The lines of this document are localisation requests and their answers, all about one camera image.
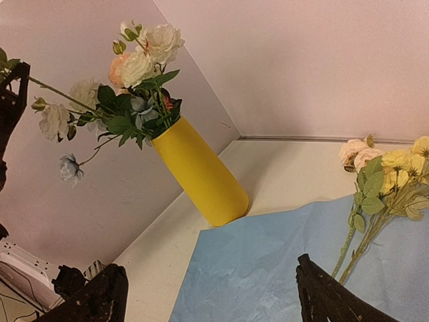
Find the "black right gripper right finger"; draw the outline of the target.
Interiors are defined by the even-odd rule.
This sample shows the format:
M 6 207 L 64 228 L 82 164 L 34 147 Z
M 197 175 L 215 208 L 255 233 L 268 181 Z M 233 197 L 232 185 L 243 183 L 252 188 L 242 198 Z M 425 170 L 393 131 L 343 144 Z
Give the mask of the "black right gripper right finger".
M 296 282 L 304 322 L 397 320 L 362 301 L 309 258 L 298 257 Z

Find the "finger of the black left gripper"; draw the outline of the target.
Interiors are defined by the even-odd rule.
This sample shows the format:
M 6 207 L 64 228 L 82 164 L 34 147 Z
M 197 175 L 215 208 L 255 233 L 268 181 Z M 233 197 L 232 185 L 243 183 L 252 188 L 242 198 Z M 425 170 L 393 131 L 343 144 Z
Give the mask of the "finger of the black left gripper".
M 1 191 L 7 180 L 4 155 L 7 144 L 27 107 L 30 65 L 19 62 L 1 81 Z

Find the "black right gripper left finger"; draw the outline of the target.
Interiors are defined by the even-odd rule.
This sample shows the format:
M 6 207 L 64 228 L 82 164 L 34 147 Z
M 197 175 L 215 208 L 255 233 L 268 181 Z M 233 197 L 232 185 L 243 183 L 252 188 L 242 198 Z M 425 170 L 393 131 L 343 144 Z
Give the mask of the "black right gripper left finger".
M 126 269 L 109 264 L 87 281 L 76 268 L 60 266 L 52 280 L 64 302 L 38 317 L 39 322 L 95 322 L 125 320 L 129 281 Z

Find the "peach rose stem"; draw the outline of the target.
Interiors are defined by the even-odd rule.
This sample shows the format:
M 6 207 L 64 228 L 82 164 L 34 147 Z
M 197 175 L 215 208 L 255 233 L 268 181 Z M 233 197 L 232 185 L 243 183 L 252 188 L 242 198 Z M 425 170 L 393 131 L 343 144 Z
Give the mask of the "peach rose stem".
M 53 93 L 56 93 L 57 95 L 60 95 L 61 97 L 69 100 L 70 102 L 73 102 L 75 105 L 78 105 L 82 107 L 86 111 L 90 111 L 95 118 L 102 119 L 104 121 L 107 120 L 107 114 L 97 111 L 96 109 L 91 108 L 90 106 L 78 101 L 77 99 L 71 97 L 70 95 L 67 95 L 63 93 L 62 91 L 59 91 L 58 89 L 55 89 L 54 87 L 51 87 L 50 85 L 47 85 L 43 83 L 40 80 L 37 80 L 29 75 L 29 72 L 22 72 L 18 71 L 18 68 L 25 68 L 28 67 L 28 65 L 24 62 L 22 62 L 18 58 L 10 58 L 8 59 L 7 53 L 4 51 L 4 49 L 1 48 L 1 88 L 5 89 L 7 86 L 10 87 L 10 83 L 12 81 L 16 81 L 18 79 L 21 79 L 21 83 L 24 81 L 30 81 L 35 84 L 37 84 L 39 87 L 52 91 Z

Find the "blue wrapping paper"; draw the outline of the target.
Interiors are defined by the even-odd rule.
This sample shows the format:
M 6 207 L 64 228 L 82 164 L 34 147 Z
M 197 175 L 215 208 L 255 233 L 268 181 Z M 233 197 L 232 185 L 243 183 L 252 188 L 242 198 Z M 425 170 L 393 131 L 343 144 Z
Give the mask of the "blue wrapping paper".
M 171 321 L 300 321 L 298 258 L 331 273 L 351 197 L 245 217 L 198 236 Z M 428 220 L 392 220 L 346 282 L 399 321 L 428 320 Z

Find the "yellow flower stem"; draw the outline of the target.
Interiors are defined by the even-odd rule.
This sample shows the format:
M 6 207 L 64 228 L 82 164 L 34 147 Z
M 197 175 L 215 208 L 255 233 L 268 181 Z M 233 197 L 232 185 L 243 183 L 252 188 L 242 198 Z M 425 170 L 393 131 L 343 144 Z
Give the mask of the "yellow flower stem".
M 388 223 L 396 217 L 420 221 L 428 209 L 428 136 L 418 138 L 408 149 L 382 152 L 383 185 L 379 198 L 385 208 L 372 216 L 364 214 L 365 232 L 355 232 L 336 276 L 341 284 Z

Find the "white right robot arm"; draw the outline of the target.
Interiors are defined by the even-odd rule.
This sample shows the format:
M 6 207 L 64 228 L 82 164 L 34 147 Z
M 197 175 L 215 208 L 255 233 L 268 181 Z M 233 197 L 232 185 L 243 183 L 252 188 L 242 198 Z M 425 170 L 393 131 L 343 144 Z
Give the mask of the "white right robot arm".
M 1 228 L 1 265 L 28 283 L 38 281 L 62 303 L 44 308 L 34 292 L 36 321 L 124 321 L 129 281 L 125 268 L 109 264 L 91 279 L 77 268 L 56 266 L 33 256 L 8 240 Z M 393 321 L 393 317 L 362 301 L 310 260 L 298 258 L 296 281 L 303 321 Z

